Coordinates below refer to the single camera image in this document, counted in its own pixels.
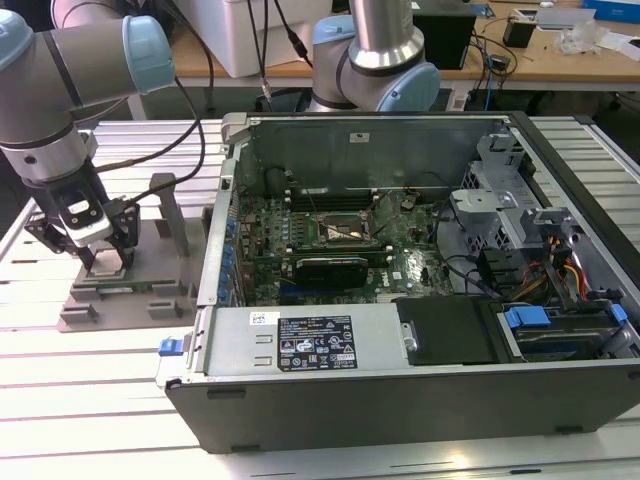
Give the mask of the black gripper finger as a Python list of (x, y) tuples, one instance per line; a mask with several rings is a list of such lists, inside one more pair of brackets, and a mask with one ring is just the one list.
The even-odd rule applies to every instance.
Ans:
[(106, 241), (116, 250), (122, 266), (129, 268), (134, 259), (140, 234), (140, 206), (132, 200), (117, 198), (104, 205), (104, 211), (112, 227)]
[(41, 244), (55, 254), (67, 253), (81, 260), (89, 271), (95, 256), (89, 247), (78, 247), (67, 233), (63, 233), (45, 214), (36, 213), (29, 217), (24, 230), (33, 235)]

